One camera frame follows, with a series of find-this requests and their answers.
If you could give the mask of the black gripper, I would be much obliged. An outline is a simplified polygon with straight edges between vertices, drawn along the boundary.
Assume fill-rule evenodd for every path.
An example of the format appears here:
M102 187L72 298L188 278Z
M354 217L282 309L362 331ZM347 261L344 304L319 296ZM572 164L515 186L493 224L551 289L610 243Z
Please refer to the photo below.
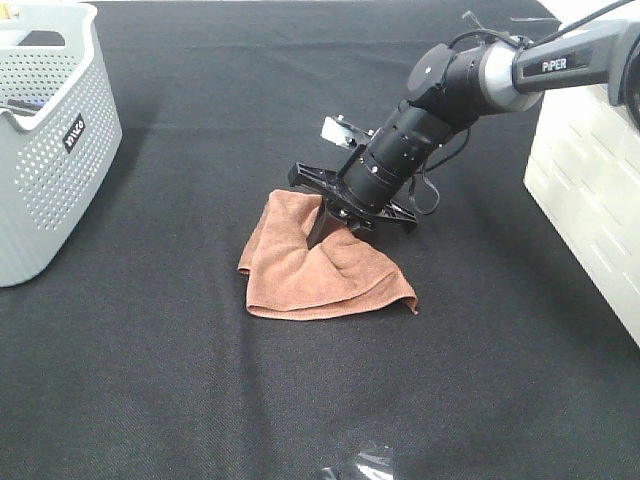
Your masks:
M356 199L348 190L338 172L311 167L296 162L288 173L292 187L305 187L322 197L316 219L306 238L308 248L314 248L338 226L346 226L351 232L373 231L379 223L400 225L412 230L417 224L414 213L394 200L381 196L382 205L373 210Z

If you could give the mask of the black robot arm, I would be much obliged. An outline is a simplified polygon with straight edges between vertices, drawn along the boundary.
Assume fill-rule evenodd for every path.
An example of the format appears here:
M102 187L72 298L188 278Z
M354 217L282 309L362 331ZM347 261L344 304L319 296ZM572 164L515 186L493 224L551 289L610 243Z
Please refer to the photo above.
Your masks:
M479 117L526 111L547 90L605 84L610 104L639 118L638 21L573 24L538 42L488 29L472 34L479 41L474 48L440 43L422 56L377 130L326 118L322 137L350 150L349 159L338 171L297 163L288 174L291 185L322 197L309 247L341 226L373 230L391 222L412 229L422 209L406 209L393 198L426 176L429 155Z

